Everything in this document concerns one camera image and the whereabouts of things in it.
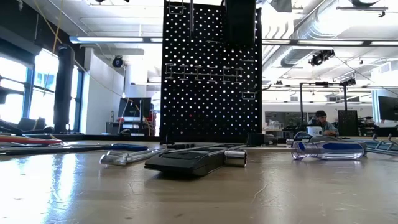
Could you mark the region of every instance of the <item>workbench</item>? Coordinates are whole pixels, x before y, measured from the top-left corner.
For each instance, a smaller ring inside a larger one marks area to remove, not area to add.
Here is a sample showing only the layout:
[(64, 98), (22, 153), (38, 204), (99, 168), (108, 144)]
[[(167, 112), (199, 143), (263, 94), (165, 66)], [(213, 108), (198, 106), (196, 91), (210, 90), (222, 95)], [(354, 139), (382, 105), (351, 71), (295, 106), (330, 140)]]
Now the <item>workbench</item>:
[(246, 168), (191, 179), (144, 162), (104, 166), (102, 154), (0, 156), (0, 223), (398, 223), (391, 156), (293, 161), (252, 150)]

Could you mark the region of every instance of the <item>person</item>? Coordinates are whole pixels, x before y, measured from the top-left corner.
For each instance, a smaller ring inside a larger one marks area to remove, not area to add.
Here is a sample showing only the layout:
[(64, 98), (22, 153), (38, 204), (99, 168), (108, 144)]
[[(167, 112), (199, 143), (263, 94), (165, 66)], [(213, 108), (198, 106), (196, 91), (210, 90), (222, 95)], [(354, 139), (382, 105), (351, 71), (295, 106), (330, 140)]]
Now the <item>person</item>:
[(331, 123), (326, 121), (327, 115), (324, 111), (317, 111), (315, 116), (308, 122), (308, 125), (320, 125), (322, 127), (323, 135), (336, 136), (338, 129)]

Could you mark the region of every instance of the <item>dark hair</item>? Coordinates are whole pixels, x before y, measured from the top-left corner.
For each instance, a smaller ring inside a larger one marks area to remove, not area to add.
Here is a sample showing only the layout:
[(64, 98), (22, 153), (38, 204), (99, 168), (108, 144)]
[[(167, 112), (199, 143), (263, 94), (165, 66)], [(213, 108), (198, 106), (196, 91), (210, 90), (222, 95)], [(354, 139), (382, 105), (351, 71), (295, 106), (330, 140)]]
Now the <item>dark hair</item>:
[(322, 117), (322, 116), (326, 116), (326, 113), (324, 111), (317, 111), (315, 112), (315, 116), (317, 118)]

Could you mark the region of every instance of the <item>computer monitor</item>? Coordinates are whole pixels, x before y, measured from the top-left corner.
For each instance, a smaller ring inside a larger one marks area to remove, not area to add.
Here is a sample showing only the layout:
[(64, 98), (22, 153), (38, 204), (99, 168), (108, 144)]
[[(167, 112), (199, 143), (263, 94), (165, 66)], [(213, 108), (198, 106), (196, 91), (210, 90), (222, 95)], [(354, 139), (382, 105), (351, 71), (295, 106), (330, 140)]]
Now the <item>computer monitor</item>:
[(398, 121), (398, 98), (379, 96), (381, 120)]
[(119, 113), (118, 116), (121, 117), (139, 117), (139, 111), (137, 107), (141, 110), (144, 117), (149, 117), (150, 115), (150, 97), (142, 98), (129, 98), (129, 103), (127, 104), (127, 98), (120, 98)]

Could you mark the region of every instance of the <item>black pegboard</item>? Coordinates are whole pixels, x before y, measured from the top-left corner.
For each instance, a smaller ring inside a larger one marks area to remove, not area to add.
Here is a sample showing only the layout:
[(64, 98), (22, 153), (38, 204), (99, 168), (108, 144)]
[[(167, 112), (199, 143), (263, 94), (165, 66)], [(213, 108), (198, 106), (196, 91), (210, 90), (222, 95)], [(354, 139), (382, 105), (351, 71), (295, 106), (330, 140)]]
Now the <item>black pegboard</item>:
[(340, 136), (359, 136), (357, 111), (338, 111), (338, 134)]
[(242, 99), (242, 92), (261, 88), (261, 10), (252, 46), (224, 42), (223, 6), (194, 4), (190, 37), (189, 12), (189, 4), (165, 1), (160, 136), (244, 142), (247, 133), (261, 132), (261, 91)]

